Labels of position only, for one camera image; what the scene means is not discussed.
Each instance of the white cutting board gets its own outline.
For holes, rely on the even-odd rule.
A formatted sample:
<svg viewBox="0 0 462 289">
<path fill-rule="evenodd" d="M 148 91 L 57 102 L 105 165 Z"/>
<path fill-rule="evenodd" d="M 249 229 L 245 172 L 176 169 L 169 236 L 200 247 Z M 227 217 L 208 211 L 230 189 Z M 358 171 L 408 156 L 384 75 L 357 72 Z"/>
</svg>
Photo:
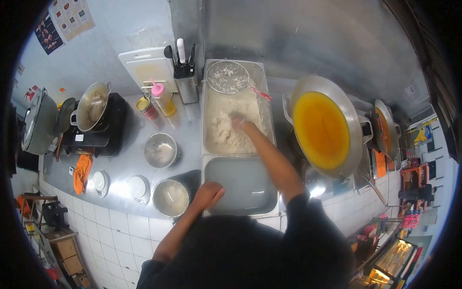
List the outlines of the white cutting board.
<svg viewBox="0 0 462 289">
<path fill-rule="evenodd" d="M 178 92 L 173 79 L 172 60 L 164 56 L 165 47 L 145 48 L 119 54 L 125 69 L 140 87 L 148 86 L 143 82 L 165 81 L 170 92 Z"/>
</svg>

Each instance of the rice cooker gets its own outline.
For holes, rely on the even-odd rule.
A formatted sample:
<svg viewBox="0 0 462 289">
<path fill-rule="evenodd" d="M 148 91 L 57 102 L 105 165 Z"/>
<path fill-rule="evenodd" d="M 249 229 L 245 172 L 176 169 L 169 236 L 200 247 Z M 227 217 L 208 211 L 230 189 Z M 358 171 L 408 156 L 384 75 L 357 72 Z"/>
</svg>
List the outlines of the rice cooker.
<svg viewBox="0 0 462 289">
<path fill-rule="evenodd" d="M 55 136 L 58 106 L 45 88 L 39 89 L 36 93 L 37 97 L 32 99 L 24 119 L 25 130 L 21 138 L 21 147 L 25 152 L 43 155 L 48 151 Z"/>
</svg>

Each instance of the black stove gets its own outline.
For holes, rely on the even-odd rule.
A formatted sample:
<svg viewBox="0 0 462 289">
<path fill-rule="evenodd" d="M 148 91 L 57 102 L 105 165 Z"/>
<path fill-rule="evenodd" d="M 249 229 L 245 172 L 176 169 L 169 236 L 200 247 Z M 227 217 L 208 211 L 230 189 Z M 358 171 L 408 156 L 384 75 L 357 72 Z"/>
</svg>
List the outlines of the black stove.
<svg viewBox="0 0 462 289">
<path fill-rule="evenodd" d="M 67 154 L 91 154 L 95 157 L 118 154 L 122 148 L 127 109 L 127 102 L 118 93 L 111 93 L 106 110 L 95 127 L 82 132 L 77 126 L 71 126 L 63 134 L 61 146 Z"/>
</svg>

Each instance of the display case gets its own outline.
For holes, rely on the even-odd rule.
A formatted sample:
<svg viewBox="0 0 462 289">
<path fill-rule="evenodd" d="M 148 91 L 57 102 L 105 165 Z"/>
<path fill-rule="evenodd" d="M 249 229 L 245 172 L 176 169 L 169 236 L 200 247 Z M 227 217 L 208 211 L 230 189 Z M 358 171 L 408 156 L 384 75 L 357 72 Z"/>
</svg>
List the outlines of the display case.
<svg viewBox="0 0 462 289">
<path fill-rule="evenodd" d="M 371 266 L 368 284 L 376 284 L 376 288 L 394 289 L 409 270 L 411 260 L 417 253 L 418 247 L 403 239 L 396 238 L 388 250 L 379 256 Z"/>
</svg>

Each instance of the sieve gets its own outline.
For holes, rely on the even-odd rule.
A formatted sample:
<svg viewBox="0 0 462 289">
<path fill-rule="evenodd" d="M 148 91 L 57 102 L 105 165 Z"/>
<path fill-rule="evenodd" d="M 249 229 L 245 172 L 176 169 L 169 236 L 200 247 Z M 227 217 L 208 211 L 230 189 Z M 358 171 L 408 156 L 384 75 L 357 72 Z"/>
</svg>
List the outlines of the sieve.
<svg viewBox="0 0 462 289">
<path fill-rule="evenodd" d="M 235 94 L 249 86 L 250 77 L 247 69 L 241 64 L 231 60 L 222 60 L 215 62 L 207 69 L 205 81 L 219 93 Z M 273 100 L 255 87 L 250 89 L 269 101 Z"/>
</svg>

